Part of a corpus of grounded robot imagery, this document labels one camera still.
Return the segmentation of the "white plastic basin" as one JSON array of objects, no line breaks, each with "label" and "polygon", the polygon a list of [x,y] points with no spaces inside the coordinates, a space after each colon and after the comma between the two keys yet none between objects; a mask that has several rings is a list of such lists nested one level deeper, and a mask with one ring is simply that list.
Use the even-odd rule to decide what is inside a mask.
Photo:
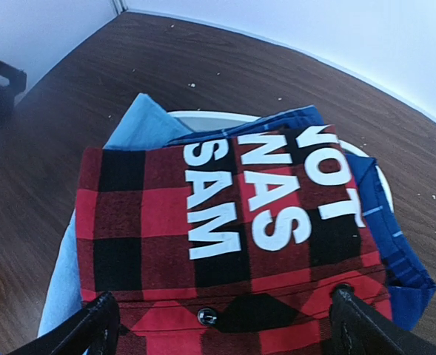
[{"label": "white plastic basin", "polygon": [[250,115],[239,115],[230,112],[213,111],[176,111],[168,112],[169,115],[180,120],[188,126],[192,132],[208,132],[212,130],[228,129],[234,126],[252,124],[254,121],[263,121],[265,124],[272,119],[288,119],[291,123],[299,126],[322,125],[323,118],[313,106],[300,109],[292,109],[280,112],[264,118]]}]

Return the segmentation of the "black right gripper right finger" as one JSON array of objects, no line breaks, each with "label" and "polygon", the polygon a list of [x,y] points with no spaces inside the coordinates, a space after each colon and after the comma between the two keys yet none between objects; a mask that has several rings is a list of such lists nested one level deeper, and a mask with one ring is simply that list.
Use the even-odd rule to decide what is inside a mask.
[{"label": "black right gripper right finger", "polygon": [[333,354],[436,355],[436,345],[385,318],[356,297],[349,285],[336,286],[331,297]]}]

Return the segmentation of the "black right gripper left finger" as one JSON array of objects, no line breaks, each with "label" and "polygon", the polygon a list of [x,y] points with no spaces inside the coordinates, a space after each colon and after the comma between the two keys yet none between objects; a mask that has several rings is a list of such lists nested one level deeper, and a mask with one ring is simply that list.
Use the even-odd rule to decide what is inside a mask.
[{"label": "black right gripper left finger", "polygon": [[118,303],[104,292],[57,328],[10,354],[115,354],[119,328]]}]

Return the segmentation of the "red black plaid shirt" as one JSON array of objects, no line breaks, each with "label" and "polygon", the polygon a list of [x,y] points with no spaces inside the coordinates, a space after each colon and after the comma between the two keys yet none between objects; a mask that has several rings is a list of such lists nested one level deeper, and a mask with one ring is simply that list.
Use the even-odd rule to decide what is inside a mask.
[{"label": "red black plaid shirt", "polygon": [[119,354],[327,354],[338,285],[392,317],[332,125],[86,149],[76,240],[83,300],[118,302]]}]

